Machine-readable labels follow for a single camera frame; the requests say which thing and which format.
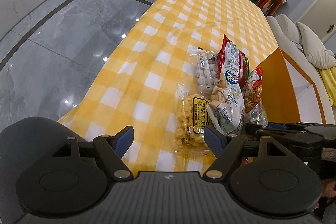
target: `yellow checkered tablecloth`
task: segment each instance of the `yellow checkered tablecloth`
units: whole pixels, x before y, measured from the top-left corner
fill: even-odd
[[[188,49],[218,52],[226,34],[251,69],[278,46],[261,10],[249,0],[157,0],[109,57],[83,101],[60,123],[86,140],[134,128],[123,157],[139,170],[204,172],[214,161],[176,152],[177,82],[192,82]]]

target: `orange stool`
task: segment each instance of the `orange stool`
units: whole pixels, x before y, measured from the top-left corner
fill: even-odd
[[[260,9],[262,9],[262,8],[268,6],[271,3],[271,1],[273,1],[273,0],[258,0],[258,7]],[[279,8],[280,4],[282,4],[282,0],[276,0],[276,1],[277,1],[276,5],[273,8],[271,7],[272,9],[271,8],[268,9],[268,15],[269,16],[273,15],[276,12],[276,10]]]

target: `beige couch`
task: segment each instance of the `beige couch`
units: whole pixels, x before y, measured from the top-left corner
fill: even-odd
[[[292,42],[295,41],[301,44],[301,35],[295,23],[283,14],[278,15],[277,17],[268,16],[266,19],[272,29],[275,39],[278,42],[279,48],[289,55],[315,83],[322,103],[326,122],[335,124],[333,109],[330,106],[329,98],[319,73]]]

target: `tile floor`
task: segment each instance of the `tile floor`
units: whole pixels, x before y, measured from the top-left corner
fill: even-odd
[[[58,120],[79,104],[155,0],[73,0],[57,10],[65,1],[42,3],[0,41],[0,62],[24,41],[0,66],[0,131],[29,116]]]

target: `metal screw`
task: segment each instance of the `metal screw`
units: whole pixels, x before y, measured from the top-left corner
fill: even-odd
[[[119,179],[125,179],[128,178],[131,175],[131,173],[127,170],[117,170],[114,172],[114,176]]]
[[[206,172],[206,176],[211,179],[219,179],[222,175],[223,173],[218,170],[210,170]]]

